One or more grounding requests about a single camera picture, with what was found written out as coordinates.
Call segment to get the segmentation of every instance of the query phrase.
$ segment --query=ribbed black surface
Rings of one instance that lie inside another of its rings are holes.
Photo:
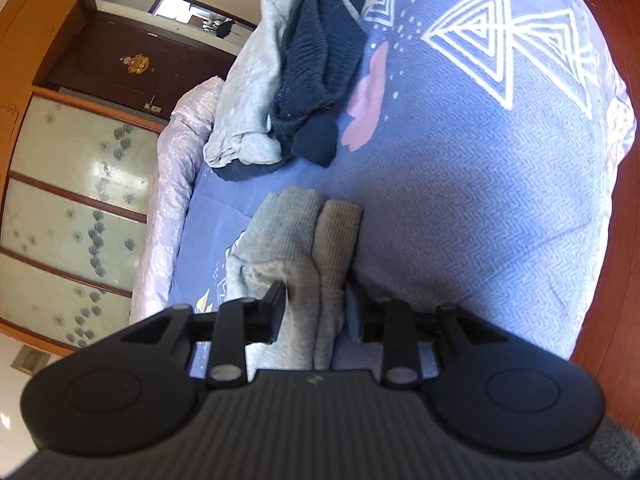
[[[210,394],[157,446],[111,459],[41,452],[10,480],[604,480],[586,453],[546,462],[488,456],[455,441],[411,393],[368,372],[260,372]]]

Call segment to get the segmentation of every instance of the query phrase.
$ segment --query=gold door sticker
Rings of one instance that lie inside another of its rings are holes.
[[[142,74],[149,68],[149,58],[143,54],[136,54],[134,57],[121,57],[120,61],[126,65],[130,74]]]

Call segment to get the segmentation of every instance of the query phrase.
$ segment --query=wooden floor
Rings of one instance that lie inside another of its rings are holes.
[[[640,0],[585,0],[640,116]],[[572,359],[602,385],[609,415],[640,434],[640,151],[618,171],[609,245]]]

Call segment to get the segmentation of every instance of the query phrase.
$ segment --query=frosted glass panel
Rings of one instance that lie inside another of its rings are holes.
[[[11,169],[146,214],[157,140],[131,124],[33,97]]]
[[[146,224],[9,180],[0,246],[100,283],[133,290]]]
[[[131,300],[60,278],[0,254],[0,317],[82,347],[129,324]]]

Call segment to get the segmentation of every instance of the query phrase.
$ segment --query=blue bedspread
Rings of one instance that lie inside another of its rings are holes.
[[[353,270],[371,294],[419,310],[457,303],[569,357],[606,240],[607,110],[628,103],[586,6],[377,0],[361,24],[332,165],[297,160],[238,183],[204,165],[170,302],[215,310],[225,251],[266,195],[313,187],[364,208]],[[342,340],[334,365],[379,358]]]

